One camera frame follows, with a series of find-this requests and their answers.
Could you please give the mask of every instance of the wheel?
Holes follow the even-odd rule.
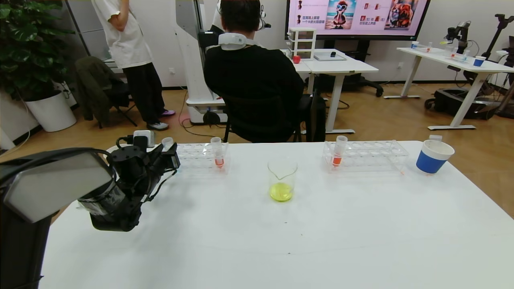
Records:
[[[425,101],[425,109],[429,110],[432,108],[432,105],[435,103],[435,98],[427,99]]]

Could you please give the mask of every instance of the jacket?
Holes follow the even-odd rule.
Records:
[[[85,120],[99,123],[109,122],[109,109],[113,106],[110,96],[113,85],[123,84],[114,72],[100,59],[92,56],[84,57],[75,62],[78,99]],[[129,105],[129,94],[116,95],[116,104]]]

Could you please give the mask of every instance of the white pot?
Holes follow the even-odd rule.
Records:
[[[77,122],[62,92],[49,98],[25,103],[47,132],[60,131]]]

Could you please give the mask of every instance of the monitor stand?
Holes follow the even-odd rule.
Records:
[[[335,40],[325,40],[325,43],[323,45],[323,48],[333,49],[335,47]],[[343,51],[346,55],[353,57],[356,60],[360,60],[364,62],[366,60],[366,56],[370,55],[368,54],[368,48],[370,46],[369,40],[359,40],[357,43],[357,50],[354,51]],[[321,92],[331,92],[334,87],[334,76],[330,75],[320,75],[319,78],[319,86],[318,89]],[[382,86],[380,86],[378,83],[369,81],[366,78],[364,78],[360,73],[354,74],[351,76],[347,76],[344,78],[344,84],[343,84],[343,90],[345,91],[351,91],[356,90],[359,87],[362,86],[371,86],[377,89],[376,96],[381,97],[384,89]]]

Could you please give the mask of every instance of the potted plant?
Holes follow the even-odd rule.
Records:
[[[77,122],[53,82],[68,77],[59,36],[74,33],[55,28],[61,1],[0,0],[0,87],[23,100],[44,130],[58,131]]]

